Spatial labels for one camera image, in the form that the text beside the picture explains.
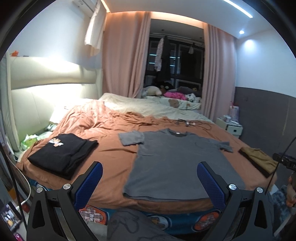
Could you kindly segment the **person's right hand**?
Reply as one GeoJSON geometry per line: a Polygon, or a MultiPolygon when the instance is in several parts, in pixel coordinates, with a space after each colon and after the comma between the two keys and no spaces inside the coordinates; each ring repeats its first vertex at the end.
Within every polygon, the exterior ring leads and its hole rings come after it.
{"type": "Polygon", "coordinates": [[[295,172],[288,179],[286,204],[288,207],[295,205],[295,172]]]}

